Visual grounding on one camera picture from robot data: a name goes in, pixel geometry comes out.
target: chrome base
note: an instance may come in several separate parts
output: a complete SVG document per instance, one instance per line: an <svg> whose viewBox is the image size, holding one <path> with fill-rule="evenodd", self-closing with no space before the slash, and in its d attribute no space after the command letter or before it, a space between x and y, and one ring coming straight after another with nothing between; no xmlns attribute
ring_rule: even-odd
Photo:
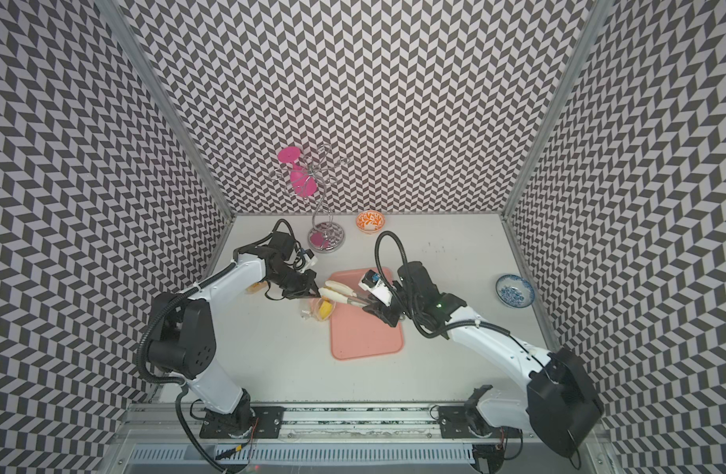
<svg viewBox="0 0 726 474"><path fill-rule="evenodd" d="M321 222L308 232L308 243L314 252L333 252L345 241L345 230L336 222Z"/></svg>

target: small bowl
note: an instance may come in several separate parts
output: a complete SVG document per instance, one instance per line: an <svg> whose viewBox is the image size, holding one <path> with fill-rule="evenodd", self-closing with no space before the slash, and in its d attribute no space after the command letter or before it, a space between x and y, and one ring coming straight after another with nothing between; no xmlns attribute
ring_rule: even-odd
<svg viewBox="0 0 726 474"><path fill-rule="evenodd" d="M363 211L358 214L355 225L363 233L377 233L384 227L384 214L378 211Z"/></svg>
<svg viewBox="0 0 726 474"><path fill-rule="evenodd" d="M518 275L503 275L495 284L497 296L511 308L526 308L534 302L534 289Z"/></svg>

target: blue and white bowl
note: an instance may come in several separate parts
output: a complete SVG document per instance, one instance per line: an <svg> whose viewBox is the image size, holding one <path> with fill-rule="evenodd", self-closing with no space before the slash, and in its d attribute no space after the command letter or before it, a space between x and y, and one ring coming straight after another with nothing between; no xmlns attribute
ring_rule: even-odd
<svg viewBox="0 0 726 474"><path fill-rule="evenodd" d="M503 275L495 285L497 296L511 308L526 308L534 301L531 284L518 275Z"/></svg>

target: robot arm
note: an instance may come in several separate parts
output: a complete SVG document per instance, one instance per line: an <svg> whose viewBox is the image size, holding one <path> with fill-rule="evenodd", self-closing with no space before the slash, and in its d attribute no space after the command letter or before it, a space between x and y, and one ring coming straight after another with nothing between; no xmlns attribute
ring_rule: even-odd
<svg viewBox="0 0 726 474"><path fill-rule="evenodd" d="M278 285L287 299L319 297L315 272L308 269L315 262L312 252L301 248L291 228L290 233L274 228L263 240L269 239L266 245L250 244L235 250L232 261L217 278L185 290L184 298L182 293L158 295L152 302L153 315L165 312L171 301L179 302L152 321L139 349L142 353L147 349L144 363L170 371L172 378L186 383L188 390L205 403L210 422L220 423L224 432L232 435L240 435L250 426L249 395L215 359L212 314L229 311L239 294L263 280ZM295 263L287 263L295 250Z"/></svg>
<svg viewBox="0 0 726 474"><path fill-rule="evenodd" d="M380 241L387 235L396 241L403 260L397 270L399 281L392 284L380 276L378 258ZM360 286L378 301L363 308L366 312L392 327L404 314L425 337L442 335L471 348L520 388L510 394L491 385L474 391L465 416L475 434L488 434L491 426L508 426L534 431L561 456L576 452L604 412L581 359L565 348L551 353L519 340L482 318L462 299L441 293L422 263L406 260L394 233L379 235L374 257L379 273L368 271Z"/></svg>

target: metal bracket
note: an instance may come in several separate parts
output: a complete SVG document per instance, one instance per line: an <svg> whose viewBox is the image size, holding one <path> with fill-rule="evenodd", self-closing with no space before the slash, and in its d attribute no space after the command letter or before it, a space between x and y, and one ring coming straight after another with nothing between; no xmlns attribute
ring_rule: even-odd
<svg viewBox="0 0 726 474"><path fill-rule="evenodd" d="M258 426L255 429L255 439L276 439L279 438L281 421L284 417L283 406L257 406L253 407L255 416L258 418ZM203 423L200 428L202 439L232 439L228 435L228 427L218 422Z"/></svg>
<svg viewBox="0 0 726 474"><path fill-rule="evenodd" d="M481 413L479 413L479 410L477 409L479 399L490 390L492 390L492 385L489 384L482 385L480 388L475 388L471 397L463 403L463 415L466 418L468 427L471 429L471 432L477 436L484 437L491 433L492 427L489 426L487 421L481 416Z"/></svg>
<svg viewBox="0 0 726 474"><path fill-rule="evenodd" d="M463 406L438 406L440 432L442 439L466 439L466 438L496 438L500 439L500 428L490 427L490 432L485 436L477 436L468 427L468 420L465 418Z"/></svg>
<svg viewBox="0 0 726 474"><path fill-rule="evenodd" d="M494 474L502 468L505 450L501 444L474 444L472 446L474 463L472 467L481 474Z"/></svg>

